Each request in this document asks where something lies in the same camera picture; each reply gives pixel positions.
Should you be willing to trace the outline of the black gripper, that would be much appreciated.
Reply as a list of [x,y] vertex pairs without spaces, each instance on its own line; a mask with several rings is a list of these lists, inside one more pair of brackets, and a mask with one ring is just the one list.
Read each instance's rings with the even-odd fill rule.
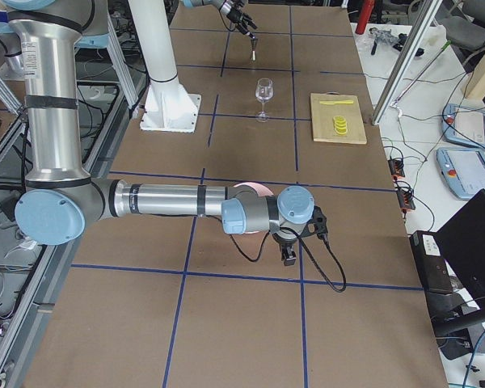
[[249,27],[256,29],[257,26],[254,23],[252,17],[249,14],[243,12],[243,7],[246,5],[245,1],[231,1],[225,0],[221,4],[221,13],[227,17],[227,19],[236,24],[236,29],[244,36],[251,38],[251,32]]
[[289,228],[279,230],[273,235],[278,243],[283,265],[294,265],[297,255],[294,251],[294,244],[297,242],[297,233]]

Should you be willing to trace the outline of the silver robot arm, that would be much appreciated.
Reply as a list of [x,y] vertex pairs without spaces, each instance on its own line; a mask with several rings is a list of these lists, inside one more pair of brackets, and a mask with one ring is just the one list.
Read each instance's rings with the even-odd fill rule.
[[257,40],[252,30],[256,30],[252,17],[243,11],[246,1],[232,1],[232,0],[190,0],[183,1],[183,4],[188,8],[199,6],[214,7],[221,17],[228,19],[232,28],[239,31],[242,35],[249,37],[251,40]]
[[91,177],[82,164],[74,48],[90,28],[107,24],[108,9],[98,1],[9,1],[6,7],[22,45],[31,133],[33,166],[15,206],[27,236],[60,245],[110,217],[211,217],[229,235],[273,237],[283,262],[293,264],[293,245],[314,233],[320,214],[303,187],[262,196],[252,183],[209,187]]

